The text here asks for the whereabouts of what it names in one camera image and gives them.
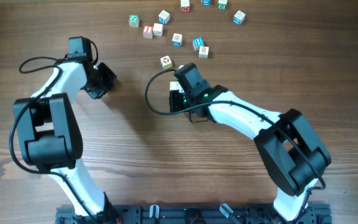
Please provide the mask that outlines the green z block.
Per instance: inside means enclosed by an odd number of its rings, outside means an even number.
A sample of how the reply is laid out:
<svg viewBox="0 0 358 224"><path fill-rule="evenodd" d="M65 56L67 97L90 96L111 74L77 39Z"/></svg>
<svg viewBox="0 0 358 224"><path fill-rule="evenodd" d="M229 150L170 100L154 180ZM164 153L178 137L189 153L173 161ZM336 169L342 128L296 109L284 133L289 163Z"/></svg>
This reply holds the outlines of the green z block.
<svg viewBox="0 0 358 224"><path fill-rule="evenodd" d="M218 0L218 9L226 10L227 9L227 0Z"/></svg>
<svg viewBox="0 0 358 224"><path fill-rule="evenodd" d="M174 90L178 90L179 92L183 91L183 89L181 88L178 82L170 82L170 91L174 91Z"/></svg>

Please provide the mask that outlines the brown circle block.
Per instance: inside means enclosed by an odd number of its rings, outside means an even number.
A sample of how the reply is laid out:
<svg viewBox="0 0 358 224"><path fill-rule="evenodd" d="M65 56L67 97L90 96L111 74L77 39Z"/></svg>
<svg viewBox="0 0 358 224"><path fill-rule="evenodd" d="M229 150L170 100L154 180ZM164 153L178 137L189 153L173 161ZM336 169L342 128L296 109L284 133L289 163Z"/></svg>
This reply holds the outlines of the brown circle block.
<svg viewBox="0 0 358 224"><path fill-rule="evenodd" d="M162 57L160 59L160 63L161 63L161 65L162 65L164 70L166 70L168 68L172 68L172 66L173 66L173 63L172 63L172 61L171 61L171 59L170 59L170 57L168 55Z"/></svg>

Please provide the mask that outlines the blue L block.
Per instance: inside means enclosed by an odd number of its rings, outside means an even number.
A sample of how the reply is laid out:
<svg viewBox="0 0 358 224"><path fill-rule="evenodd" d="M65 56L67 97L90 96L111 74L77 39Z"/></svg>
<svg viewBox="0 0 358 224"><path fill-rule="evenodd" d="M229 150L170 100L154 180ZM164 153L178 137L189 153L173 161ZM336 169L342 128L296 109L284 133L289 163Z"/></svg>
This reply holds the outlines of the blue L block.
<svg viewBox="0 0 358 224"><path fill-rule="evenodd" d="M183 36L181 34L174 33L172 38L172 45L176 47L181 47L183 41Z"/></svg>

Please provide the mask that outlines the green V block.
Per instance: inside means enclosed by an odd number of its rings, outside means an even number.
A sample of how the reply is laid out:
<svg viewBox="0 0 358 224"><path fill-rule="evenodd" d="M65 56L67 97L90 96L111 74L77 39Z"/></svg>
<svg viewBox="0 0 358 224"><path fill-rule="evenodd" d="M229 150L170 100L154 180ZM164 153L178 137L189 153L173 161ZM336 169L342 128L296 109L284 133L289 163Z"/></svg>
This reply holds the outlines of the green V block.
<svg viewBox="0 0 358 224"><path fill-rule="evenodd" d="M190 0L180 0L181 12L190 12Z"/></svg>

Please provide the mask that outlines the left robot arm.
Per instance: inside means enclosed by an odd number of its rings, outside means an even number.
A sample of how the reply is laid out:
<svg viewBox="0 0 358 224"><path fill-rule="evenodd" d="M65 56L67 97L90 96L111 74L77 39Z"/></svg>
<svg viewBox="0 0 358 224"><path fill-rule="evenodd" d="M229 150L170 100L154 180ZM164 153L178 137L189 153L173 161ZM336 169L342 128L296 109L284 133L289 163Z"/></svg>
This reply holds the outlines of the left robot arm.
<svg viewBox="0 0 358 224"><path fill-rule="evenodd" d="M116 74L98 61L96 44L71 37L69 52L53 59L52 76L30 98L16 100L9 139L18 138L23 163L10 143L12 160L22 170L54 179L73 206L57 223L120 223L122 217L93 181L82 160L83 139L71 107L79 91L94 100L114 86Z"/></svg>

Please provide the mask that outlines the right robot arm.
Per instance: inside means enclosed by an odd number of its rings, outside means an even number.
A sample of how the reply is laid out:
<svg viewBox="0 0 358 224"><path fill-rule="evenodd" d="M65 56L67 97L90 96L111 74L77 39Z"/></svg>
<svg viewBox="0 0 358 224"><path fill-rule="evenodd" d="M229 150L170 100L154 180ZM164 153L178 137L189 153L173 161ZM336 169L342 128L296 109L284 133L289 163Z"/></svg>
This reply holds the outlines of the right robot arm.
<svg viewBox="0 0 358 224"><path fill-rule="evenodd" d="M238 98L221 85L211 87L194 63L174 73L184 110L214 123L230 126L254 141L264 166L278 187L273 207L295 223L306 212L316 182L331 163L331 156L305 116L295 109L269 111Z"/></svg>

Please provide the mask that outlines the yellow K block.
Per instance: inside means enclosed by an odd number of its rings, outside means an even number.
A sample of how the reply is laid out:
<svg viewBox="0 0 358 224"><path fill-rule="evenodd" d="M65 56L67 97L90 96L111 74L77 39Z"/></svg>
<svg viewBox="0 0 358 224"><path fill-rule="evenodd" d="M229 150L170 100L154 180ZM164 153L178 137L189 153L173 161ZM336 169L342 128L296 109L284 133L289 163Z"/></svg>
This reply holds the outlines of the yellow K block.
<svg viewBox="0 0 358 224"><path fill-rule="evenodd" d="M199 58L208 58L209 55L209 47L201 46L199 48Z"/></svg>

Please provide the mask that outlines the blue striped H block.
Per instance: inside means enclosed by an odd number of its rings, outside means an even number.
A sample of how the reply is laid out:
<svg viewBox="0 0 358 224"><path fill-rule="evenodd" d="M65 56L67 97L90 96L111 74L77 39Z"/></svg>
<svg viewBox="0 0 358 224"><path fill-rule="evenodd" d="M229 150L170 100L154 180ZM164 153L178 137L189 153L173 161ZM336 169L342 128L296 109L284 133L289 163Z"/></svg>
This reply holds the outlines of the blue striped H block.
<svg viewBox="0 0 358 224"><path fill-rule="evenodd" d="M193 43L193 48L195 51L198 51L200 49L200 47L204 46L204 41L203 41L202 37L194 38L192 43Z"/></svg>

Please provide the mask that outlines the teal green N block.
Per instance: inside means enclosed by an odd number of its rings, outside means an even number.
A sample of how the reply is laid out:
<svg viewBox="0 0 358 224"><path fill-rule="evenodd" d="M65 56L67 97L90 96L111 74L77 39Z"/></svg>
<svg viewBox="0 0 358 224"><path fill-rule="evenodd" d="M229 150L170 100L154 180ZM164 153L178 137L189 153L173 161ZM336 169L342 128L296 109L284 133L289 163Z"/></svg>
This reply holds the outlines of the teal green N block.
<svg viewBox="0 0 358 224"><path fill-rule="evenodd" d="M139 16L138 15L130 15L129 16L129 26L130 27L139 27Z"/></svg>

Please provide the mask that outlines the red I block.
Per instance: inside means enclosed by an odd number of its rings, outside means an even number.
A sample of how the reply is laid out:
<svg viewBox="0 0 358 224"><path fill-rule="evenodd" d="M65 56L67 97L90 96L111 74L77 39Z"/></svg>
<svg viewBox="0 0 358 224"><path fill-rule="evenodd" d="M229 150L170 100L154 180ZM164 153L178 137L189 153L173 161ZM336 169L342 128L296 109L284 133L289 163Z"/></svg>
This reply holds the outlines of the red I block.
<svg viewBox="0 0 358 224"><path fill-rule="evenodd" d="M142 33L145 38L152 39L154 36L153 27L152 26L144 26Z"/></svg>

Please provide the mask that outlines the pale pink block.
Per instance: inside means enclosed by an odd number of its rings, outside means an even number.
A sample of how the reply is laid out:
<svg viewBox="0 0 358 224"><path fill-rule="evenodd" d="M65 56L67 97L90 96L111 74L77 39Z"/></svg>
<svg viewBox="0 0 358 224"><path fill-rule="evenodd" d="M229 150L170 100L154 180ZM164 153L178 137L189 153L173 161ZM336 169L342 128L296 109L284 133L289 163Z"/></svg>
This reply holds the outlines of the pale pink block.
<svg viewBox="0 0 358 224"><path fill-rule="evenodd" d="M153 35L163 36L163 24L155 23L153 26Z"/></svg>

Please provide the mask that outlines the blue white back block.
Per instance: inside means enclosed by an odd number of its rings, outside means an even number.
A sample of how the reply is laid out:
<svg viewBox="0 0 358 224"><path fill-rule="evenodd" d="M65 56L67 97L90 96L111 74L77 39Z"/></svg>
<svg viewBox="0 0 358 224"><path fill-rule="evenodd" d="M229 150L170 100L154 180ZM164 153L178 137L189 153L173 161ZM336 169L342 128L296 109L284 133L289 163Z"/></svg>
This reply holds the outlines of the blue white back block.
<svg viewBox="0 0 358 224"><path fill-rule="evenodd" d="M158 21L162 24L167 24L169 20L170 20L170 13L165 10L162 10L158 15Z"/></svg>

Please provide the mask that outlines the blue block far right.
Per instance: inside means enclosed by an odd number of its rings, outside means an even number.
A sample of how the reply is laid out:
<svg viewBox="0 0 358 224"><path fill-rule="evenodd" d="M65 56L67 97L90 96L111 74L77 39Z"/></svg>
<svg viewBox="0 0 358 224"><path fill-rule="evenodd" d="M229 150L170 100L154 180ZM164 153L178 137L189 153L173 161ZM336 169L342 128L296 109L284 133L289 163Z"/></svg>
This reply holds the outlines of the blue block far right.
<svg viewBox="0 0 358 224"><path fill-rule="evenodd" d="M244 22L245 18L246 14L238 10L233 17L233 22L237 25L241 25Z"/></svg>

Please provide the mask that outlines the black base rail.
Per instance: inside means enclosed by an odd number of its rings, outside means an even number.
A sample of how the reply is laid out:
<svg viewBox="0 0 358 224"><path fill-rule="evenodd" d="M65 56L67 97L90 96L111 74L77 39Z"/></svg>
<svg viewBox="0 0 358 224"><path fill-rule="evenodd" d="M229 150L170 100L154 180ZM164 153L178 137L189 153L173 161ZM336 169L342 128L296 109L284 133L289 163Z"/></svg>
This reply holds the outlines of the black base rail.
<svg viewBox="0 0 358 224"><path fill-rule="evenodd" d="M218 206L158 206L115 205L120 214L117 221L100 223L288 223L273 209L272 204L231 206L231 217L226 217ZM55 223L79 223L73 207L57 208ZM309 203L304 215L296 222L304 224L332 224L328 204Z"/></svg>

